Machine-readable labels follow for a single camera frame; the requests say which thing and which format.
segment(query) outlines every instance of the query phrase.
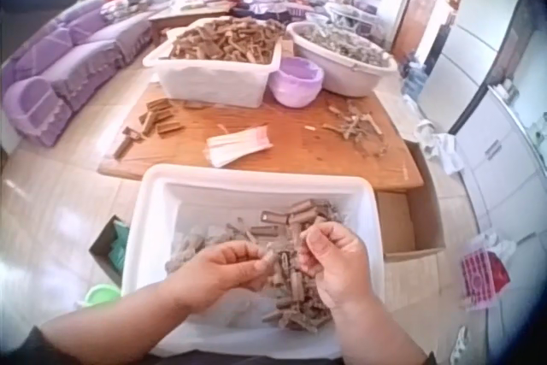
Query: purple sofa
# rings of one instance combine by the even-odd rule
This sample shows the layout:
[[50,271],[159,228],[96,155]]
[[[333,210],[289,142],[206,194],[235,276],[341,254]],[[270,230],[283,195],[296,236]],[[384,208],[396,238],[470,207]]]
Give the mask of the purple sofa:
[[105,0],[85,0],[44,25],[2,65],[2,106],[32,141],[51,147],[98,88],[151,41],[150,8],[109,25]]

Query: stack of paper strips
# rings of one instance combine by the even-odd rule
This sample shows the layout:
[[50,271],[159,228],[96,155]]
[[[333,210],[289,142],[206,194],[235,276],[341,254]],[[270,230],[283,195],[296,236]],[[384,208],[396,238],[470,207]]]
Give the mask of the stack of paper strips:
[[213,167],[224,167],[240,157],[272,147],[268,127],[261,126],[207,139],[208,159]]

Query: cardboard box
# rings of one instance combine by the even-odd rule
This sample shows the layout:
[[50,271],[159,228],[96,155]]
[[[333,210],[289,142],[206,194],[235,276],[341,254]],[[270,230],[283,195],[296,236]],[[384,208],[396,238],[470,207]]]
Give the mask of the cardboard box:
[[430,256],[445,248],[437,193],[426,158],[418,144],[406,143],[424,185],[406,192],[376,192],[386,262]]
[[113,215],[109,222],[99,233],[95,242],[91,245],[89,252],[101,269],[117,286],[121,286],[121,273],[115,268],[109,259],[110,246],[116,240],[114,221],[124,222],[117,215]]

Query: person's left hand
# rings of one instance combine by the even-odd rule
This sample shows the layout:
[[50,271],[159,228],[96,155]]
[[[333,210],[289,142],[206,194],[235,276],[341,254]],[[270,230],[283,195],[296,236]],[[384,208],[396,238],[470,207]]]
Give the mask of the person's left hand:
[[163,289],[191,314],[203,312],[233,288],[260,291],[268,279],[272,254],[258,245],[231,241],[199,252],[169,275]]

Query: white plastic basin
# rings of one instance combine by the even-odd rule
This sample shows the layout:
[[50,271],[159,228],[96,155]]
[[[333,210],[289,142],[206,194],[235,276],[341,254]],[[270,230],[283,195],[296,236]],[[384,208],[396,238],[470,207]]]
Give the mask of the white plastic basin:
[[[157,165],[144,175],[126,250],[122,293],[136,291],[166,277],[164,264],[175,233],[193,227],[225,226],[244,218],[260,224],[264,209],[286,211],[307,198],[328,199],[338,206],[345,224],[368,247],[373,288],[384,297],[384,260],[373,189],[357,177],[257,173],[213,168]],[[248,322],[228,327],[224,317],[242,302],[251,303]],[[189,318],[153,352],[171,356],[190,350],[274,358],[339,357],[333,325],[316,335],[280,330],[263,324],[274,300],[235,290],[206,313]]]

